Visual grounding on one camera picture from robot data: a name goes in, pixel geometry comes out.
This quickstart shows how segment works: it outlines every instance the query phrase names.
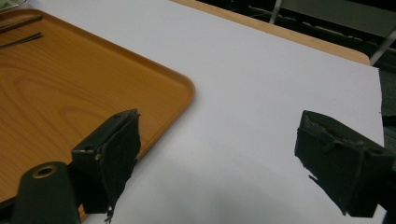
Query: white tabletop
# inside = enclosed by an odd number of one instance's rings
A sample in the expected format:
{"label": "white tabletop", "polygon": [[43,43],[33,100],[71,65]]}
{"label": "white tabletop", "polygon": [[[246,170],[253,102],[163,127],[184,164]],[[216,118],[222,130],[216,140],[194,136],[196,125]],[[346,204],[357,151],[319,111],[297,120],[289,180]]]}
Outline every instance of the white tabletop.
{"label": "white tabletop", "polygon": [[375,68],[167,0],[29,5],[195,84],[190,108],[136,165],[113,223],[381,222],[382,208],[344,217],[293,155],[303,110],[383,145]]}

